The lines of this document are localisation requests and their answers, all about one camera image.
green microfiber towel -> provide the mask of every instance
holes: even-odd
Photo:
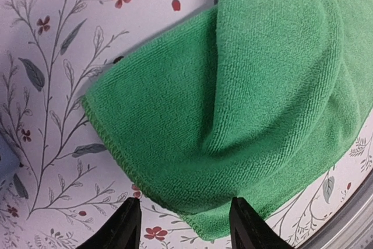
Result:
[[[144,194],[212,240],[232,197],[266,218],[344,155],[372,74],[373,0],[219,0],[82,102]]]

silver edge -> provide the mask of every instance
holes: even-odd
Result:
[[[299,249],[355,249],[362,239],[373,234],[372,227],[373,171],[326,225]]]

